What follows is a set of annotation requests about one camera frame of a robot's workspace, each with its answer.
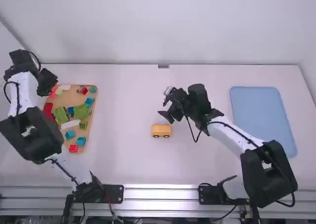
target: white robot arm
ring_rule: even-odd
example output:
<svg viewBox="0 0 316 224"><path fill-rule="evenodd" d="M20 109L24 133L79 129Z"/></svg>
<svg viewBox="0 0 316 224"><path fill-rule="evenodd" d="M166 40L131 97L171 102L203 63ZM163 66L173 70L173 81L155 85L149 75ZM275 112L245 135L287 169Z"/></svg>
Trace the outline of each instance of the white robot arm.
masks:
<svg viewBox="0 0 316 224"><path fill-rule="evenodd" d="M40 62L35 62L30 53L10 52L13 66L5 71L3 89L11 105L8 118L0 121L0 132L24 159L35 164L51 162L55 170L72 181L73 193L66 198L62 218L66 224L74 201L98 202L106 200L109 194L97 177L64 151L64 138L58 125L37 107L38 96L48 96L58 80L47 69L41 70ZM6 94L7 86L11 100Z"/></svg>
<svg viewBox="0 0 316 224"><path fill-rule="evenodd" d="M272 202L294 206L293 192L297 190L297 182L280 143L275 140L265 142L235 126L222 112L211 107L203 84L189 86L188 93L182 88L170 86L164 95L163 105L166 106L169 101L172 104L167 111L159 111L160 115L170 123L181 121L185 117L191 129L190 118L200 130L197 139L194 138L195 142L201 132L204 132L221 141L241 161L243 180L238 181L233 176L217 186L201 184L200 204L234 204L242 202L240 199L250 199L260 208ZM288 194L293 197L291 205L279 201ZM205 202L207 197L211 197L209 202Z"/></svg>

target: black cable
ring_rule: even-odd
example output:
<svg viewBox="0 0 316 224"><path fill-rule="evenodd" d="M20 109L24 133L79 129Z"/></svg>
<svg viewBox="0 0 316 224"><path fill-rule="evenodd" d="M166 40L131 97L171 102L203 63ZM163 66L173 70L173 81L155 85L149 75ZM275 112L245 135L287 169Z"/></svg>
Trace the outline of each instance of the black cable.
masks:
<svg viewBox="0 0 316 224"><path fill-rule="evenodd" d="M195 143L197 143L197 142L198 142L198 139L199 139L199 136L201 135L202 130L199 131L199 133L198 133L198 135L197 135L197 138L195 139L195 138L194 138L194 134L193 134L193 130L192 130L192 127L191 127L191 124L190 124L189 119L188 119L187 116L186 116L186 120L187 120L187 122L188 122L190 131L191 131L191 134L192 134L193 141L194 141Z"/></svg>
<svg viewBox="0 0 316 224"><path fill-rule="evenodd" d="M56 165L59 167L59 169L61 169L61 170L71 179L72 182L75 182L75 184L76 184L77 186L79 185L79 183L78 183L78 181L76 180L76 178L73 177L72 175L70 175L69 172L66 171L66 169L65 169L64 167L62 167L62 165L60 165L60 163L59 163L57 160L52 159L52 158L48 158L48 159L46 159L44 162L47 162L47 161L51 161L52 164L56 164Z"/></svg>
<svg viewBox="0 0 316 224"><path fill-rule="evenodd" d="M288 180L288 178L285 176L285 174L282 172L282 170L279 168L279 166L277 165L277 163L269 156L269 154L265 153L261 147L259 147L258 145L256 145L251 139L247 138L246 136L244 136L241 132L239 132L238 130L234 129L233 127L231 127L230 125L224 123L224 122L221 122L221 121L211 121L211 122L208 122L207 125L209 124L222 124L224 125L225 127L229 127L231 130L233 130L234 132L236 132L237 134L239 134L241 137L243 137L248 143L252 144L253 146L255 146L261 153L262 155L264 155L268 160L270 160L271 164L280 172L281 176L287 180L289 183L290 181ZM278 204L281 204L285 207L293 207L295 205L295 195L294 193L291 193L291 196L292 196L292 203L291 204L286 204L286 203L283 203L279 200L276 201L276 203Z"/></svg>
<svg viewBox="0 0 316 224"><path fill-rule="evenodd" d="M5 95L5 98L8 100L8 102L10 102L11 104L11 101L10 99L8 98L8 95L6 93L6 87L8 84L10 83L13 83L15 86L16 86L16 125L18 127L18 131L20 130L20 126L19 126L19 119L18 119L18 116L19 116L19 111L20 111L20 108L21 108L21 104L20 104L20 89L19 89L19 83L17 82L14 82L14 81L9 81L9 82L6 82L3 86L3 92L4 92L4 95Z"/></svg>
<svg viewBox="0 0 316 224"><path fill-rule="evenodd" d="M237 205L235 205L235 206L234 206L228 213L226 213L224 216L222 216L222 217L220 217L220 218L212 219L212 220L210 220L210 222L215 222L215 221L224 219L224 218L227 217L230 213L232 213L233 210L235 210L236 207L237 207Z"/></svg>
<svg viewBox="0 0 316 224"><path fill-rule="evenodd" d="M83 215L82 215L82 217L80 218L80 224L82 223L83 218L84 218L84 216L85 216L85 205L84 205L84 203L82 203L82 208L83 208Z"/></svg>
<svg viewBox="0 0 316 224"><path fill-rule="evenodd" d="M137 222L135 222L134 224L138 224L140 220L141 220L141 218L139 218L139 219L137 220Z"/></svg>
<svg viewBox="0 0 316 224"><path fill-rule="evenodd" d="M35 59L37 60L37 62L39 64L39 71L40 71L41 70L41 62L40 62L40 60L38 59L38 57L33 52L28 51L28 53L32 54L35 57Z"/></svg>

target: metal frame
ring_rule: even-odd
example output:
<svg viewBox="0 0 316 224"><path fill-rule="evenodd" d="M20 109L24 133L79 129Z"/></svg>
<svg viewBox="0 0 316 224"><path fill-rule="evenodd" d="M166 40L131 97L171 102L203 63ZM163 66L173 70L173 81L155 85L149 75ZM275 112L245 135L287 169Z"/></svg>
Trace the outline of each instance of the metal frame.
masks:
<svg viewBox="0 0 316 224"><path fill-rule="evenodd" d="M124 201L113 204L123 217L187 217L217 218L232 206L200 205L197 185L124 185ZM70 187L0 187L0 215L62 215ZM261 218L316 219L316 189L295 192L296 205L287 208L273 203L259 209ZM290 203L291 197L282 199ZM85 204L86 216L110 216L108 204ZM238 218L241 207L228 218ZM73 216L83 214L82 204L72 207Z"/></svg>

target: cable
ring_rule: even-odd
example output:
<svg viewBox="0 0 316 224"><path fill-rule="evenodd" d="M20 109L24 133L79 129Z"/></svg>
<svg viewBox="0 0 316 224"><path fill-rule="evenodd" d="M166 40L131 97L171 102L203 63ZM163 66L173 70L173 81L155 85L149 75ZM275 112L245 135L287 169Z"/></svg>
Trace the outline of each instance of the cable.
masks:
<svg viewBox="0 0 316 224"><path fill-rule="evenodd" d="M115 214L115 212L113 211L113 209L112 209L112 204L111 204L111 198L110 198L110 197L108 197L108 203L109 203L109 210L110 210L110 212L111 212L111 214L112 214L112 219L113 219L114 221L117 220L117 221L119 221L120 223L124 223L122 217L117 216L117 215Z"/></svg>
<svg viewBox="0 0 316 224"><path fill-rule="evenodd" d="M141 218L139 218L139 219L137 220L137 222L135 222L134 224L138 224L140 220L141 220Z"/></svg>
<svg viewBox="0 0 316 224"><path fill-rule="evenodd" d="M48 159L46 159L46 160L44 161L44 163L47 162L47 161L51 161L52 164L56 164L56 165L59 167L59 169L61 169L61 170L71 179L72 182L75 182L75 184L76 184L77 186L79 186L79 183L78 183L78 181L76 180L76 178L73 177L72 175L70 175L69 172L66 171L66 169L65 169L64 167L62 167L62 165L60 165L60 163L59 163L57 160L52 159L52 158L48 158Z"/></svg>
<svg viewBox="0 0 316 224"><path fill-rule="evenodd" d="M85 216L85 205L82 203L82 208L83 208L83 216L80 218L80 224L82 224L84 216Z"/></svg>
<svg viewBox="0 0 316 224"><path fill-rule="evenodd" d="M191 127L191 124L190 124L189 119L188 119L187 116L186 116L186 120L187 120L187 122L188 122L188 124L189 124L189 128L190 128L190 131L191 131L191 134L192 134L193 141L194 141L195 143L197 143L197 142L198 142L198 139L199 139L199 136L201 135L202 130L199 131L199 133L198 133L198 135L197 135L197 138L195 139L195 138L194 138L194 134L193 134L193 130L192 130L192 127Z"/></svg>
<svg viewBox="0 0 316 224"><path fill-rule="evenodd" d="M38 59L38 57L33 53L33 52L31 52L31 51L27 51L27 52L29 52L30 54L32 54L34 57L35 57L35 59L37 60L37 62L38 62L38 64L39 64L39 71L41 70L41 62L40 62L40 60Z"/></svg>
<svg viewBox="0 0 316 224"><path fill-rule="evenodd" d="M18 116L19 116L19 111L20 111L20 108L21 108L21 104L20 104L20 90L19 90L19 83L17 82L14 82L14 81L8 81L4 84L3 86L3 92L4 92L4 95L5 95L5 98L8 100L8 102L10 102L11 104L11 101L10 99L8 98L8 95L6 93L6 86L10 83L13 83L15 86L16 86L16 125L18 127L18 131L20 130L20 126L19 126L19 119L18 119Z"/></svg>
<svg viewBox="0 0 316 224"><path fill-rule="evenodd" d="M221 121L211 121L211 122L208 122L207 125L209 124L222 124L224 125L225 127L229 127L231 130L233 130L234 132L236 132L237 134L239 134L241 137L243 137L248 143L252 144L253 146L255 146L261 153L262 155L264 155L268 160L270 160L271 164L280 172L281 176L287 180L289 183L290 181L288 180L288 178L285 176L285 174L282 172L282 170L279 168L279 166L277 165L277 163L269 156L269 154L265 153L261 147L259 147L258 145L256 145L251 139L247 138L246 136L244 136L241 132L239 132L238 130L234 129L233 127L231 127L230 125L224 123L224 122L221 122ZM291 196L292 196L292 203L291 204L286 204L286 203L283 203L279 200L276 201L276 203L278 204L281 204L285 207L293 207L295 205L295 195L294 193L292 192L291 193Z"/></svg>
<svg viewBox="0 0 316 224"><path fill-rule="evenodd" d="M210 220L210 222L215 222L215 221L224 219L224 218L227 217L230 213L232 213L233 210L235 210L236 207L237 207L237 205L235 205L235 206L234 206L228 213L226 213L224 216L222 216L222 217L220 217L220 218L212 219L212 220Z"/></svg>

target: blue mat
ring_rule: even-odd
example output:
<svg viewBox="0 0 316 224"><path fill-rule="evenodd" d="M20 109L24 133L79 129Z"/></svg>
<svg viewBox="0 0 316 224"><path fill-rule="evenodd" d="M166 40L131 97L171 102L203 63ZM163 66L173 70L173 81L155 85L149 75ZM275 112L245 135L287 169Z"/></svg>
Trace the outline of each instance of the blue mat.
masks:
<svg viewBox="0 0 316 224"><path fill-rule="evenodd" d="M266 142L282 144L287 157L297 148L279 91L274 87L232 87L231 101L235 125Z"/></svg>

